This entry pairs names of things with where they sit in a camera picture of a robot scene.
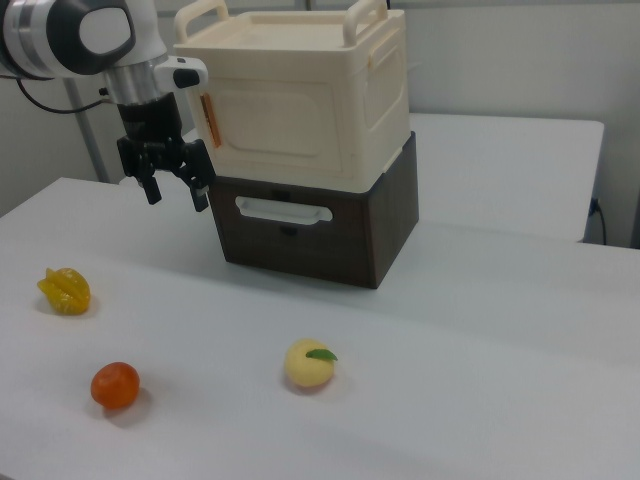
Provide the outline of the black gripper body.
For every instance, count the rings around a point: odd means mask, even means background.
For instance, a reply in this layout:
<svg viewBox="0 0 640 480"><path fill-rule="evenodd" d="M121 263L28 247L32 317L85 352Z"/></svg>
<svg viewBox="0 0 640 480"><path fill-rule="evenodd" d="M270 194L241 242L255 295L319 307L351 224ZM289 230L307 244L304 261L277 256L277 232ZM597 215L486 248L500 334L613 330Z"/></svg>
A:
<svg viewBox="0 0 640 480"><path fill-rule="evenodd" d="M117 106L126 135L117 141L119 150L129 145L181 145L181 117L173 93L145 104Z"/></svg>

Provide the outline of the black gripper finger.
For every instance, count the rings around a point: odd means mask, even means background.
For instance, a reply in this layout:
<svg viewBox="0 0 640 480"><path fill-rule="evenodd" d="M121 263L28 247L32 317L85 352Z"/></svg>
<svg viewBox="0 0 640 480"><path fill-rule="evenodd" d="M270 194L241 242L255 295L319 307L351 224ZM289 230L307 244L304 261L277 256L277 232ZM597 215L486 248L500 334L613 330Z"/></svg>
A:
<svg viewBox="0 0 640 480"><path fill-rule="evenodd" d="M188 187L194 209L202 212L208 207L209 187L215 181L215 170L204 141L182 141L175 150L173 173Z"/></svg>
<svg viewBox="0 0 640 480"><path fill-rule="evenodd" d="M155 172L170 169L167 160L167 144L142 142L125 136L117 140L117 149L124 174L137 180L149 204L158 203L162 195Z"/></svg>

